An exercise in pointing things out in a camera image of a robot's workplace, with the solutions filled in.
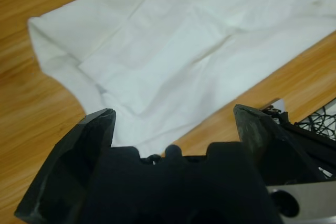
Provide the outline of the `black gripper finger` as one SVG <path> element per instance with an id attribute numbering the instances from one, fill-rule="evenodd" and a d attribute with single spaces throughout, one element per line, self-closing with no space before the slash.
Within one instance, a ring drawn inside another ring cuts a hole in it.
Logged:
<path id="1" fill-rule="evenodd" d="M 249 150 L 266 185 L 326 181 L 299 142 L 274 119 L 249 106 L 237 104 L 234 116 L 240 141 Z"/>
<path id="2" fill-rule="evenodd" d="M 76 220 L 97 161 L 111 146 L 113 109 L 85 116 L 49 153 L 14 215 L 20 220 Z"/>

